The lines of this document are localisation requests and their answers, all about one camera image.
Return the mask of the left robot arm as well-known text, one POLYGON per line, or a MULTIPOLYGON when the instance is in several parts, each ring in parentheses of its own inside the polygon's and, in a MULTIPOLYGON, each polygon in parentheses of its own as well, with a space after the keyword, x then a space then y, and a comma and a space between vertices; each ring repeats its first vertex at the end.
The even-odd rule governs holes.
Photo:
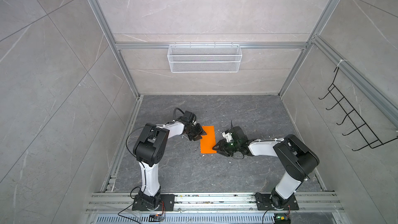
POLYGON ((146 124, 133 148, 133 155, 139 162, 142 187, 139 199, 149 210, 158 208, 161 202, 159 183, 159 162, 164 156, 167 141, 185 134, 190 141, 198 141, 207 133, 197 122, 173 121, 163 125, 146 124))

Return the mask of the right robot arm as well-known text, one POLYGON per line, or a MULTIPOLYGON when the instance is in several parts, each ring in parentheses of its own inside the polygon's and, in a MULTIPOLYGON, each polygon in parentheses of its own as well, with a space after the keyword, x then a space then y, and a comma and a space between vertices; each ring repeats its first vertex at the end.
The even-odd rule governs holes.
POLYGON ((240 152, 244 156, 272 156, 280 160, 285 173, 269 197, 275 209, 286 207, 296 190, 320 164, 317 155, 293 134, 273 140, 249 140, 231 132, 222 136, 212 150, 225 157, 240 152))

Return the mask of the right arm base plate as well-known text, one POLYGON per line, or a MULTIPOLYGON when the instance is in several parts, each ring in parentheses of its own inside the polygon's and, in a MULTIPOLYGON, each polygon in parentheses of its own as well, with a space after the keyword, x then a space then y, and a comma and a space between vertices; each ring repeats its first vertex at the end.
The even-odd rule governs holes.
POLYGON ((283 199, 277 193, 262 194, 255 193, 255 203, 260 211, 278 210, 278 211, 298 211, 299 206, 295 195, 290 196, 288 199, 283 199))

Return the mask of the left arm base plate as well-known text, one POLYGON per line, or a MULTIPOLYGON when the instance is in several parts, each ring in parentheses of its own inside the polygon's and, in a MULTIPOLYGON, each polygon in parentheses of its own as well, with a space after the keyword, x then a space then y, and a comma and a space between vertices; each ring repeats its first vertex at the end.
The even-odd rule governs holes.
POLYGON ((153 197, 146 195, 136 195, 134 197, 133 211, 173 211, 175 204, 175 195, 157 194, 153 197))

